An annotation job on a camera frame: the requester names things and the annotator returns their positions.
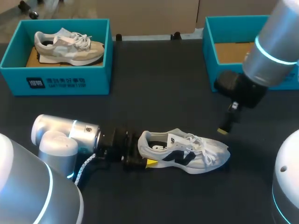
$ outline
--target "n logo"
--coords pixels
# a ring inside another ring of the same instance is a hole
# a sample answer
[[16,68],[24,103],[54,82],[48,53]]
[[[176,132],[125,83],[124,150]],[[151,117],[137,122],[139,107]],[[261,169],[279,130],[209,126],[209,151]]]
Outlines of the n logo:
[[176,150],[170,153],[168,156],[166,156],[163,160],[164,161],[172,161],[174,160],[175,163],[181,164],[183,166],[187,166],[196,155],[194,152],[190,152],[185,158],[184,158],[184,151]]

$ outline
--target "shoe tongue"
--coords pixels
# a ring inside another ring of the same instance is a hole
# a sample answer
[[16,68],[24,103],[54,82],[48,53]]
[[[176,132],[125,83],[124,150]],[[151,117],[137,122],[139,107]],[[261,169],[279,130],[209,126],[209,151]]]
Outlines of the shoe tongue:
[[66,37],[70,37],[71,36],[71,32],[61,28],[57,33],[55,33],[57,36],[66,36]]
[[75,40],[73,38],[56,35],[56,36],[54,36],[53,44],[55,44],[58,40],[62,40],[63,42],[66,42],[66,43],[74,43],[75,42]]
[[181,143],[183,145],[190,145],[190,141],[188,139],[184,139],[180,136],[177,136],[175,134],[168,134],[167,138],[167,148],[174,145],[175,142]]

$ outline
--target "shoe sole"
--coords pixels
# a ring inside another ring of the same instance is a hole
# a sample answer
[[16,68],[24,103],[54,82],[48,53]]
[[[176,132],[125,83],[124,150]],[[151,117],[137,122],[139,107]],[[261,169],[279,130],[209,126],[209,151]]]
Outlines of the shoe sole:
[[151,167],[151,168],[166,168],[166,167],[177,167],[177,168],[180,168],[182,170],[184,170],[185,172],[189,173],[189,174],[203,174],[203,173],[207,173],[207,172],[210,172],[212,170],[215,170],[220,166],[215,166],[213,168],[210,168],[210,169],[195,169],[195,168],[189,168],[189,167],[185,167],[181,164],[178,164],[178,163],[175,163],[175,162],[168,162],[168,161],[161,161],[161,160],[158,160],[158,163],[157,165]]
[[71,59],[65,58],[65,57],[54,57],[54,56],[40,55],[39,62],[40,63],[48,63],[48,64],[69,63],[74,66],[83,66],[83,65],[92,64],[93,62],[99,60],[102,56],[103,55],[93,58],[93,59],[90,59],[90,60],[86,60],[86,61],[75,61],[75,60],[71,60]]

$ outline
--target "new balance sneaker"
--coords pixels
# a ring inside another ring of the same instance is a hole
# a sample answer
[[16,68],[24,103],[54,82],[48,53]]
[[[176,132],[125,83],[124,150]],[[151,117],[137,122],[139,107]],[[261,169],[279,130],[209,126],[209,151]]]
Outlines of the new balance sneaker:
[[36,32],[34,42],[40,63],[91,64],[104,55],[104,45],[90,40],[91,36],[61,29],[56,34]]
[[153,168],[173,166],[189,174],[201,174],[222,166],[230,157],[227,148],[219,141],[179,129],[165,133],[145,131],[138,141],[140,155],[158,161]]

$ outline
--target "cardboard bottom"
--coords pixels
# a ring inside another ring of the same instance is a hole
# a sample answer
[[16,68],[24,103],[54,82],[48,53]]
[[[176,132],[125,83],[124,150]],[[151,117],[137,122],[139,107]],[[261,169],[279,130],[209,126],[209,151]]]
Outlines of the cardboard bottom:
[[215,48],[221,64],[243,63],[245,56],[250,52],[253,42],[248,43],[216,43]]
[[[103,59],[101,59],[99,62],[95,62],[90,66],[102,66],[103,65]],[[30,53],[30,56],[28,58],[26,67],[36,68],[36,67],[62,67],[62,66],[72,66],[68,63],[57,63],[57,64],[47,64],[47,63],[40,63],[37,59],[37,51],[36,48],[33,47]]]

